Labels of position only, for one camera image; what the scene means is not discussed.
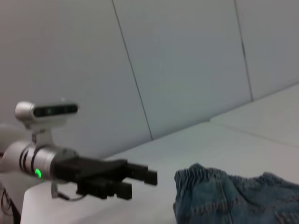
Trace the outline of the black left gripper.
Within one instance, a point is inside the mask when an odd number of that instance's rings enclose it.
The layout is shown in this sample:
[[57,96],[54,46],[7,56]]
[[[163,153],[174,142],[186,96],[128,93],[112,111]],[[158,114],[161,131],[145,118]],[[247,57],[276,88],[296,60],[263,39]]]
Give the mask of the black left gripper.
[[108,180],[91,180],[98,176],[116,175],[127,166],[127,177],[139,180],[148,185],[158,184],[157,172],[149,170],[147,166],[128,163],[127,160],[97,160],[85,157],[75,157],[53,164],[52,174],[55,179],[73,182],[77,184],[77,194],[91,195],[100,199],[114,197],[130,200],[132,199],[132,185],[125,182],[114,182]]

